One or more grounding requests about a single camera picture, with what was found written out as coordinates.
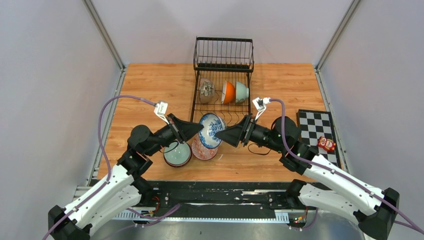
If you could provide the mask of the blue floral bowl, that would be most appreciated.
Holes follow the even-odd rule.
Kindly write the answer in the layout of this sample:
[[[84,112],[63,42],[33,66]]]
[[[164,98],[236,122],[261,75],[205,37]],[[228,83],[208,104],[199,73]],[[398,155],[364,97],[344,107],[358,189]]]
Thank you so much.
[[[222,140],[215,136],[226,128],[224,121],[214,113],[207,113],[203,115],[199,121],[203,125],[203,129],[198,132],[200,142],[208,149],[215,149]]]

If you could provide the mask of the red white patterned bowl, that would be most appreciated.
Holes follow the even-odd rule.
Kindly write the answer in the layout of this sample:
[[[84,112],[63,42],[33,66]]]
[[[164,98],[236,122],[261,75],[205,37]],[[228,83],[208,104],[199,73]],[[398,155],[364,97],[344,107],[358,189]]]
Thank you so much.
[[[218,148],[207,148],[205,147],[198,134],[195,135],[191,143],[191,151],[196,158],[202,161],[208,161],[214,158],[218,153]]]

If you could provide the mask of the celadon bowl brown rim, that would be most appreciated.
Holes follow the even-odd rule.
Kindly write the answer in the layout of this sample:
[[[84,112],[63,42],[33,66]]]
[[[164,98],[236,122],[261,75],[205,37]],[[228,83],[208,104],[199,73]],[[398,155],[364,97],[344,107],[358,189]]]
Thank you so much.
[[[249,97],[249,88],[242,82],[237,81],[235,84],[235,103],[241,104]]]

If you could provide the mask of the beige bowl black rim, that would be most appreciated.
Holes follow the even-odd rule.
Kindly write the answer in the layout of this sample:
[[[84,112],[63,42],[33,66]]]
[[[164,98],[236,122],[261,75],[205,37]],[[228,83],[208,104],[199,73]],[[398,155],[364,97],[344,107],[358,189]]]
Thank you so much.
[[[202,77],[199,86],[199,102],[201,104],[208,104],[214,99],[214,96],[215,85],[210,79]]]

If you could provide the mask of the black wire dish rack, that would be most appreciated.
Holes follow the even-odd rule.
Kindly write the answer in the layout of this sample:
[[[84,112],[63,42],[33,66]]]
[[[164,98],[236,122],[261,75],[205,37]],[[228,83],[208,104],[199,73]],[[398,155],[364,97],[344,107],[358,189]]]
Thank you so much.
[[[238,123],[251,112],[250,99],[223,102],[227,83],[250,87],[254,71],[254,41],[251,38],[198,36],[195,39],[193,69],[194,94],[190,121],[198,122],[214,113],[227,125]]]

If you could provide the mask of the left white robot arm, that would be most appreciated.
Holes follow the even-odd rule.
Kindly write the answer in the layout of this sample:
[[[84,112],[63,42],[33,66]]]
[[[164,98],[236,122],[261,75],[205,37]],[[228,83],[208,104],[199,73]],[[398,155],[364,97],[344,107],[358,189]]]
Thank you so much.
[[[127,150],[109,173],[86,193],[65,207],[48,212],[48,235],[55,240],[88,240],[97,229],[123,210],[139,204],[149,206],[153,187],[142,177],[152,165],[149,159],[172,142],[184,143],[204,126],[180,120],[172,113],[166,125],[155,133],[146,125],[137,125],[127,140]]]

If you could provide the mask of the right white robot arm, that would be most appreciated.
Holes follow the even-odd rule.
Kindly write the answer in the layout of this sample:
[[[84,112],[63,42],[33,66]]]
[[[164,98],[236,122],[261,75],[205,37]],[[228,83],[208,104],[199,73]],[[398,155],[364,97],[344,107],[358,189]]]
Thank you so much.
[[[400,194],[382,190],[352,177],[319,154],[316,146],[299,140],[301,129],[289,117],[278,117],[272,128],[256,123],[251,115],[241,122],[215,133],[215,136],[236,147],[253,142],[260,147],[281,153],[279,161],[291,172],[319,181],[323,190],[305,181],[294,179],[284,194],[292,209],[314,207],[343,217],[375,240],[386,240],[395,222]]]

